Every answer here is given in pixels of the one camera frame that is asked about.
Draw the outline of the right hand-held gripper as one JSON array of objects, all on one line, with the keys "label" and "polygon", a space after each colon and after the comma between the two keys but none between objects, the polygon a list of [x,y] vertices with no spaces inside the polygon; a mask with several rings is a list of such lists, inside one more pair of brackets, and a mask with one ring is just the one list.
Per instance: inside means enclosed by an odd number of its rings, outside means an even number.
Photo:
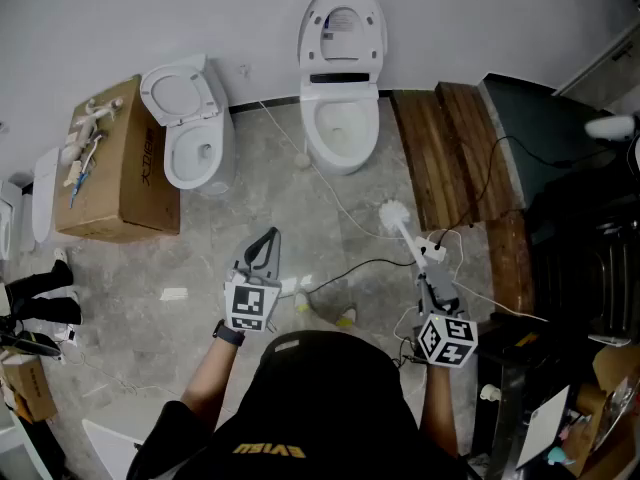
[{"label": "right hand-held gripper", "polygon": [[462,368],[478,346],[475,321],[463,317],[456,295],[439,299],[436,294],[452,294],[449,273],[440,266],[420,269],[416,277],[421,314],[426,317],[417,334],[417,343],[429,365]]}]

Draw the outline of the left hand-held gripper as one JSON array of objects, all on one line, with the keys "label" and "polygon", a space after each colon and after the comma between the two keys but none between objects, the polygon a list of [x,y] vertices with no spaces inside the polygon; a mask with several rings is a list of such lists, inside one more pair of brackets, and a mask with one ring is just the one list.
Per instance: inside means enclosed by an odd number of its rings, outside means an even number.
[{"label": "left hand-held gripper", "polygon": [[234,262],[224,283],[226,324],[234,331],[264,332],[282,291],[281,233],[272,226]]}]

